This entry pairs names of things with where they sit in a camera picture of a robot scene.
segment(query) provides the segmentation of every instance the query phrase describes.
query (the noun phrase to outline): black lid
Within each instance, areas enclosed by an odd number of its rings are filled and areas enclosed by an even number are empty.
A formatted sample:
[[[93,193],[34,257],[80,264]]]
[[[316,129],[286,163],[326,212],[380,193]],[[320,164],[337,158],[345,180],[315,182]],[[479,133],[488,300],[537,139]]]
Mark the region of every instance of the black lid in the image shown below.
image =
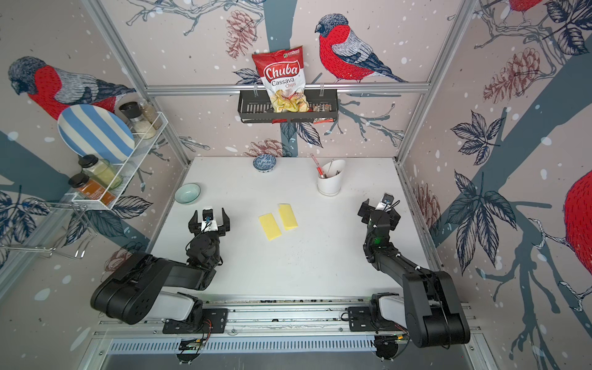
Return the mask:
[[[125,104],[121,104],[119,106],[119,110],[127,117],[127,118],[136,118],[142,115],[142,111],[140,110],[140,105],[135,101],[130,101]]]
[[[77,173],[68,180],[68,185],[72,188],[79,188],[86,184],[91,178],[85,173]]]
[[[89,168],[96,165],[97,162],[99,162],[99,159],[92,154],[80,157],[78,159],[78,164],[81,165],[82,168]]]

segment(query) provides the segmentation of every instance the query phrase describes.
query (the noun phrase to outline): tree branch illustration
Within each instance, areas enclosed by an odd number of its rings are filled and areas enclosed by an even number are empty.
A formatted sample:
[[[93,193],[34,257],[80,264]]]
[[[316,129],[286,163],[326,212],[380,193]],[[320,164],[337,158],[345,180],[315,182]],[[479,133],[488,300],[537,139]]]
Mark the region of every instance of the tree branch illustration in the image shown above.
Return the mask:
[[[195,30],[195,27],[200,21],[200,18],[216,9],[223,8],[228,11],[231,7],[238,7],[249,12],[252,12],[258,16],[258,19],[254,20],[254,27],[256,28],[263,21],[263,5],[254,4],[249,1],[236,1],[236,0],[204,0],[203,5],[195,5],[193,2],[187,4],[186,7],[179,5],[175,0],[126,0],[130,4],[140,7],[141,10],[134,14],[130,20],[126,22],[127,25],[131,26],[138,19],[142,19],[144,22],[148,21],[148,16],[152,13],[169,13],[176,14],[180,17],[187,18],[193,21],[191,28],[188,31],[183,32],[183,35],[187,36]]]

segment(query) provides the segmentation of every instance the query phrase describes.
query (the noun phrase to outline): small patterned bowl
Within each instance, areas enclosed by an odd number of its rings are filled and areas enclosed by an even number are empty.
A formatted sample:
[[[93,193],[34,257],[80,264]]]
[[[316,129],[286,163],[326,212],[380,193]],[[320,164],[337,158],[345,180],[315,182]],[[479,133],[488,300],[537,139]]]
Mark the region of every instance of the small patterned bowl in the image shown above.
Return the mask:
[[[276,159],[271,154],[262,154],[253,159],[253,167],[259,172],[269,172],[274,169]]]

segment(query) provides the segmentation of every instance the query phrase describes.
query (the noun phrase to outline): bullfinch illustration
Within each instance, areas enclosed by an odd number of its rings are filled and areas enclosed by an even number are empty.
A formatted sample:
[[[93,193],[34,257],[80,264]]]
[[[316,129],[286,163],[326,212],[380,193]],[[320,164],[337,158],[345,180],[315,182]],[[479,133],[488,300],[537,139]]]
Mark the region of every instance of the bullfinch illustration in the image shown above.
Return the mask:
[[[543,230],[539,220],[530,218],[539,227],[543,240],[536,247],[543,248],[546,239],[568,246],[576,255],[586,270],[592,274],[592,171],[576,181],[567,192],[564,205],[565,237],[550,236]],[[573,310],[582,312],[582,300],[592,293],[589,287],[583,293],[576,293],[565,281],[559,284],[565,286],[578,301]]]
[[[341,14],[327,14],[317,24],[321,63],[339,80],[360,82],[368,76],[386,76],[398,82],[406,82],[392,74],[381,62],[372,47],[360,40]]]
[[[121,97],[135,89],[99,80],[84,73],[72,73],[47,65],[39,58],[25,56],[8,69],[12,88],[26,92],[54,119],[71,105],[92,104],[113,112]]]

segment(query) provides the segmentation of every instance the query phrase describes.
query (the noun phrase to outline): blue and white striped plate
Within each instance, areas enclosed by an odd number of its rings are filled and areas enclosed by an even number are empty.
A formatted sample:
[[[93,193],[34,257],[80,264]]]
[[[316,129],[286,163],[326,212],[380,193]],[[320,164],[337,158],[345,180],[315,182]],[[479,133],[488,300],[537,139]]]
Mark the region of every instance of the blue and white striped plate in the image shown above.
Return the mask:
[[[96,155],[122,163],[134,150],[130,129],[115,114],[94,105],[79,104],[65,109],[57,120],[66,145],[80,156]]]

